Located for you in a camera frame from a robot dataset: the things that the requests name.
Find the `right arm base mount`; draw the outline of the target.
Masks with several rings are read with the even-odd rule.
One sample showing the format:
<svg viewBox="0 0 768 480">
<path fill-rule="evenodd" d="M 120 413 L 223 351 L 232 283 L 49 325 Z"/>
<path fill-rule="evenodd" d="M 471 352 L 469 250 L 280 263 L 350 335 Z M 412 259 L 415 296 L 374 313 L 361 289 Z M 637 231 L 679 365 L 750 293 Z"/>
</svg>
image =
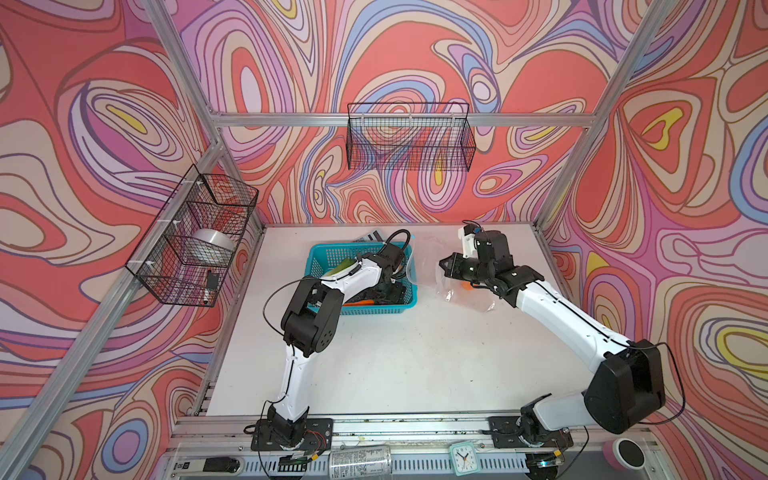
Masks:
<svg viewBox="0 0 768 480">
<path fill-rule="evenodd" d="M 534 407 L 550 396 L 551 394 L 546 394 L 529 402 L 516 416 L 488 417 L 488 428 L 481 430 L 481 433 L 489 435 L 496 448 L 563 450 L 572 447 L 574 442 L 568 429 L 547 430 L 535 416 Z"/>
</svg>

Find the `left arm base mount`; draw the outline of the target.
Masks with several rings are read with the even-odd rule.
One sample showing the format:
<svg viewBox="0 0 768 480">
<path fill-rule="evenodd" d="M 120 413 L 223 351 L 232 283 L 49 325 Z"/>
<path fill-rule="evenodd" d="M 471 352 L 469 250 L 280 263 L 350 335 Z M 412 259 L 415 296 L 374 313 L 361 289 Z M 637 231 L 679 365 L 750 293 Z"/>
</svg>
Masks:
<svg viewBox="0 0 768 480">
<path fill-rule="evenodd" d="M 322 451 L 332 446 L 334 420 L 329 417 L 288 421 L 279 415 L 259 419 L 243 432 L 251 437 L 252 451 Z"/>
</svg>

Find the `orange carrot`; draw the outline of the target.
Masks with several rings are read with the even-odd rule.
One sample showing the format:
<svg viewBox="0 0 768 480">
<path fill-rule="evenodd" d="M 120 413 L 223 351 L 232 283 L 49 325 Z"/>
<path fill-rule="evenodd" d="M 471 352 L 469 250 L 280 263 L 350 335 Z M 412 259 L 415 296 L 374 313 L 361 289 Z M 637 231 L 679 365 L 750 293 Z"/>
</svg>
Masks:
<svg viewBox="0 0 768 480">
<path fill-rule="evenodd" d="M 368 306 L 375 306 L 377 303 L 374 300 L 361 300 L 358 302 L 350 302 L 345 303 L 343 307 L 345 308 L 357 308 L 357 307 L 368 307 Z"/>
</svg>

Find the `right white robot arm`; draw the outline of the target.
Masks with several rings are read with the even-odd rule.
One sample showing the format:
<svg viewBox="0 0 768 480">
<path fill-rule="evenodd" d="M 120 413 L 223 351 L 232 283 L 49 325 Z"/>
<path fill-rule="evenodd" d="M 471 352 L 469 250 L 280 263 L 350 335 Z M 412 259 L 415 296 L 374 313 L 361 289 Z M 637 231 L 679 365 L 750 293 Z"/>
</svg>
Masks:
<svg viewBox="0 0 768 480">
<path fill-rule="evenodd" d="M 438 263 L 445 277 L 488 290 L 538 321 L 593 375 L 582 391 L 547 394 L 525 405 L 514 428 L 522 442 L 538 444 L 552 432 L 579 426 L 621 434 L 665 405 L 657 345 L 606 327 L 557 293 L 538 271 L 516 264 L 502 232 L 467 221 L 458 237 L 462 250 Z"/>
</svg>

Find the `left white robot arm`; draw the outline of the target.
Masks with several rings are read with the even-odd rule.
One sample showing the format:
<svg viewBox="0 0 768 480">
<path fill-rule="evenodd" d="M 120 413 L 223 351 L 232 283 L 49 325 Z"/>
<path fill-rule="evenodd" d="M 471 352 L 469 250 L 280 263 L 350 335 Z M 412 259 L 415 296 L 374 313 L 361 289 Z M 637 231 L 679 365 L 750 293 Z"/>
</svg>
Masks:
<svg viewBox="0 0 768 480">
<path fill-rule="evenodd" d="M 417 300 L 407 279 L 409 241 L 321 244 L 310 250 L 307 274 L 296 282 L 280 321 L 286 344 L 283 392 L 265 404 L 260 423 L 286 437 L 306 429 L 314 356 L 334 339 L 344 314 L 400 313 Z"/>
</svg>

